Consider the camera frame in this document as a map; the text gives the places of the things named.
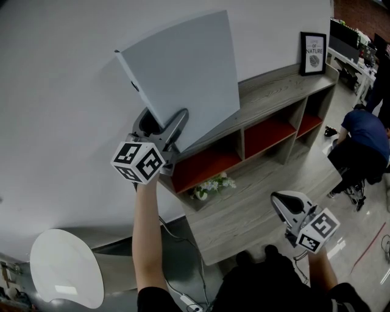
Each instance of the framed poster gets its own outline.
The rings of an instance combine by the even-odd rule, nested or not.
[[[325,74],[327,58],[327,36],[314,32],[301,32],[300,45],[302,61],[300,74],[302,76]]]

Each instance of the shelf compartment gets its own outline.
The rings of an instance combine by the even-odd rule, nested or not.
[[[176,164],[172,184],[177,194],[195,187],[241,162],[231,144],[220,142]]]
[[[313,116],[305,112],[303,114],[302,122],[300,123],[297,138],[308,133],[310,130],[313,130],[315,127],[319,126],[320,124],[322,124],[322,120],[320,119],[320,117]]]
[[[296,129],[287,121],[270,117],[245,130],[245,158],[265,151],[295,133]]]

